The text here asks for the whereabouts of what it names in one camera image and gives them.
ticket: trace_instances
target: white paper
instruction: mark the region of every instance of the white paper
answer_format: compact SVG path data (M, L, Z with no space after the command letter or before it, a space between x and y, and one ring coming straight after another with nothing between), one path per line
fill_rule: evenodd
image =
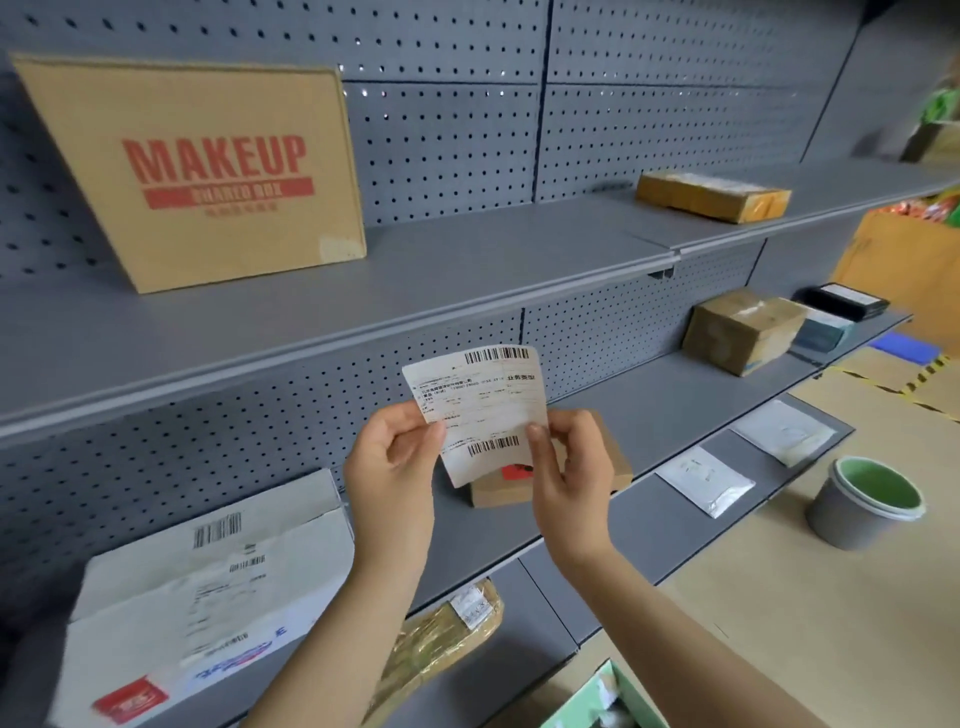
M479 347L408 364L403 376L426 421L446 422L441 457L454 487L514 463L534 464L524 427L547 426L536 349Z
M699 446L664 463L656 474L711 518L719 518L756 485Z
M471 631L476 629L493 611L493 605L487 601L476 585L464 589L450 599L450 606Z
M835 434L831 427L780 400L769 401L741 418L733 431L787 468L803 462Z
M842 296L848 301L863 303L864 305L870 305L871 303L877 303L880 301L880 299L877 298L876 296L868 296L866 293L860 293L859 291L854 291L845 285L840 285L839 283L831 283L830 285L825 285L820 290L827 291L828 293L832 293L834 296Z
M668 180L676 182L687 182L696 184L698 187L707 187L708 189L718 189L721 192L733 192L735 194L749 194L751 192L765 192L770 187L760 187L748 182L737 182L736 180L724 180L720 177L708 177L707 175L698 175L694 172L677 172L667 176Z

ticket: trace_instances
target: perforated metal backboard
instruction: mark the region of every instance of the perforated metal backboard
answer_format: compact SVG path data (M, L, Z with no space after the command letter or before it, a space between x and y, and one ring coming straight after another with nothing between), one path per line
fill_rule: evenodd
M636 184L643 170L799 162L826 93L548 84L537 199Z
M557 0L547 81L829 88L863 0Z
M523 343L540 353L549 400L675 351L696 303L747 284L763 241L684 258L643 276L527 308Z
M28 615L90 557L340 467L370 413L410 399L400 368L518 343L520 312L315 357L254 382L0 450L0 615Z
M26 95L0 75L0 286L115 260Z
M351 81L538 83L546 0L9 0L18 51L337 66Z
M346 91L368 226L531 201L538 86L354 83Z

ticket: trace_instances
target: small cardboard box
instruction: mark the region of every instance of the small cardboard box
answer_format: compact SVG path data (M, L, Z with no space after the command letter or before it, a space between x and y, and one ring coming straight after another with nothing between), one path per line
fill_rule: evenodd
M640 176L636 198L731 223L753 223L781 217L790 202L790 190L659 170Z
M960 122L933 121L922 124L907 142L901 160L923 164L960 162Z
M613 462L612 489L622 491L633 482L634 469L607 426L604 425L600 413L591 409L590 414L600 427L604 445L607 446L607 454ZM559 440L553 441L553 447L557 451L557 462L562 472L566 463L566 448ZM526 465L509 465L506 468L500 468L470 483L470 501L474 508L526 503L534 497L533 477L534 469Z
M630 678L615 662L608 660L540 728L630 725L627 716L640 728L667 728Z
M744 376L786 353L805 320L799 303L739 288L694 307L684 351Z
M132 728L159 715L306 634L352 562L330 471L95 557L49 722Z
M140 293L366 254L332 69L13 63Z

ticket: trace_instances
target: black box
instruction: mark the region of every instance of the black box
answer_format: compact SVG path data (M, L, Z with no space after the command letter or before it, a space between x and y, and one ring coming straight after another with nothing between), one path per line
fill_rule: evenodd
M807 288L801 293L801 300L821 311L851 321L872 319L887 310L890 305L889 301L840 285L840 283L825 283Z

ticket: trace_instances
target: barcode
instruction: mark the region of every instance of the barcode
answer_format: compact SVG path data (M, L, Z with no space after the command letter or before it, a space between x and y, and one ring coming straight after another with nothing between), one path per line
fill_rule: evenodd
M494 437L492 440L482 440L479 443L467 445L467 452L470 453L470 457L473 457L474 455L479 455L481 452L490 452L492 449L515 448L519 444L520 438L516 435Z
M267 554L262 556L254 556L252 559L247 559L247 561L239 561L236 564L230 564L230 573L235 571L240 571L241 569L246 569L247 567L255 567L257 564L262 564L267 560Z
M228 647L232 647L232 646L234 646L234 645L237 644L237 643L241 643L242 641L244 641L244 640L245 640L247 637L249 637L249 636L250 636L250 635L248 635L246 632L241 632L241 633L240 633L239 635L237 635L236 637L231 637L231 638L230 638L229 640L227 640L226 642L220 643L220 644L218 644L216 647L214 647L213 649L207 650L206 653L204 654L204 657L209 657L210 655L215 655L217 652L219 652L219 651L222 650L222 649L227 649Z
M481 361L498 361L499 359L529 359L530 352L523 347L490 347L478 349L476 352L464 354L467 364L479 364Z
M237 511L207 525L195 528L193 531L193 547L202 548L207 544L225 539L227 536L234 536L240 533L240 520L242 515L240 511Z

